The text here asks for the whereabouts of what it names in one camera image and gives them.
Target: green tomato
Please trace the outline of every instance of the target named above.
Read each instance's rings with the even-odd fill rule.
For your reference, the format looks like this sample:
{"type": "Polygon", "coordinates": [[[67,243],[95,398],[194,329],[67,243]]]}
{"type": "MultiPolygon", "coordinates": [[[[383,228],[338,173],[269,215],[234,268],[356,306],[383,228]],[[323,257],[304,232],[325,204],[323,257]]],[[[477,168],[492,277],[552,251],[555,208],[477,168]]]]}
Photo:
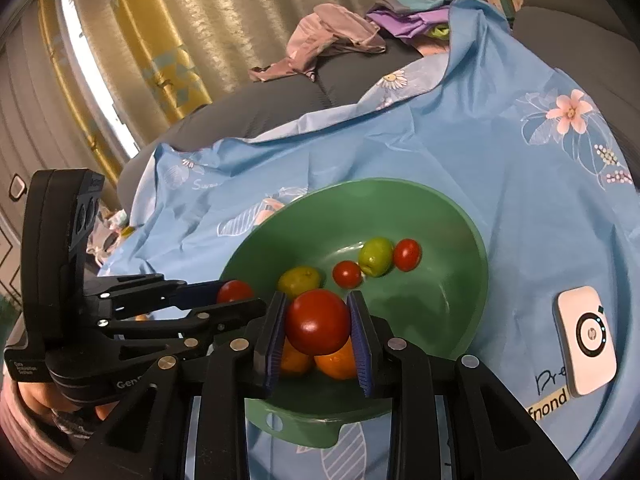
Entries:
{"type": "Polygon", "coordinates": [[[278,290],[284,292],[289,300],[295,300],[300,294],[320,287],[322,278],[317,269],[308,266],[293,267],[278,280],[278,290]]]}
{"type": "Polygon", "coordinates": [[[389,270],[394,260],[394,245],[386,238],[372,238],[358,253],[358,265],[367,276],[377,278],[389,270]]]}

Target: pink flower print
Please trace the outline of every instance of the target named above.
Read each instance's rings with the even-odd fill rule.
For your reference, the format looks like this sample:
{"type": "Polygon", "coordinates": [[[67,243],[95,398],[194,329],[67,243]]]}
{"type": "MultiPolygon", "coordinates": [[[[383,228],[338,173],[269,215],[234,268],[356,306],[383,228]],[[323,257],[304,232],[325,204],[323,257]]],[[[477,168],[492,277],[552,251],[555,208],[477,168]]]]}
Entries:
{"type": "Polygon", "coordinates": [[[613,173],[607,173],[608,184],[633,184],[631,173],[624,170],[616,170],[613,173]]]}
{"type": "Polygon", "coordinates": [[[558,121],[558,133],[560,135],[564,135],[569,131],[569,125],[579,134],[587,131],[587,123],[582,118],[582,115],[591,112],[593,106],[587,101],[580,101],[583,95],[584,92],[578,89],[571,92],[571,97],[559,95],[556,99],[558,108],[553,108],[546,113],[547,119],[560,118],[558,121]]]}

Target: orange fruit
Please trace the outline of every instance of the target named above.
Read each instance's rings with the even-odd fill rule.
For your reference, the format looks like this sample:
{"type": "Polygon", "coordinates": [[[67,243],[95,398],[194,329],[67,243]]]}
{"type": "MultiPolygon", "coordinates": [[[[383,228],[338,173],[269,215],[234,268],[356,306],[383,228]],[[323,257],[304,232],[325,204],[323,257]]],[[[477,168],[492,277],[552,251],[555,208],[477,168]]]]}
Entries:
{"type": "Polygon", "coordinates": [[[334,379],[353,379],[358,375],[351,338],[347,339],[347,343],[337,352],[317,355],[314,359],[318,369],[334,379]]]}
{"type": "Polygon", "coordinates": [[[314,364],[314,359],[297,351],[287,338],[284,338],[280,373],[283,376],[299,376],[306,374],[314,364]]]}

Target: pink sleeve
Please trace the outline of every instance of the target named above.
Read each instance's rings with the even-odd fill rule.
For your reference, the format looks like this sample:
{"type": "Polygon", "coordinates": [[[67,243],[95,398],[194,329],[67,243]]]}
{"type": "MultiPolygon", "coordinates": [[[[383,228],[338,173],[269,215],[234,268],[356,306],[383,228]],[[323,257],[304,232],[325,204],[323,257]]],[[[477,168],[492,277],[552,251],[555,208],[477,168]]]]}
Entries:
{"type": "Polygon", "coordinates": [[[39,430],[27,414],[18,384],[4,377],[0,392],[0,426],[15,452],[38,479],[57,478],[71,462],[72,455],[39,430]]]}

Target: clothing pile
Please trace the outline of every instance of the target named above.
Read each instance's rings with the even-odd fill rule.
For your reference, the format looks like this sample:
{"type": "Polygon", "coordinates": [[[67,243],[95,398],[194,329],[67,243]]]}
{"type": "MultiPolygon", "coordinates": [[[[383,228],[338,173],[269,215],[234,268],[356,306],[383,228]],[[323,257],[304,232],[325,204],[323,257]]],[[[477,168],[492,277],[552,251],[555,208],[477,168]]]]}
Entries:
{"type": "Polygon", "coordinates": [[[451,0],[379,0],[364,17],[336,4],[321,4],[300,20],[286,47],[286,57],[272,65],[249,70],[254,81],[294,74],[315,79],[318,56],[343,52],[380,54],[385,51],[381,29],[423,56],[449,50],[451,0]]]}
{"type": "Polygon", "coordinates": [[[94,230],[89,234],[86,252],[95,258],[95,264],[102,267],[109,256],[133,233],[129,218],[124,210],[111,212],[100,206],[95,216],[94,230]]]}

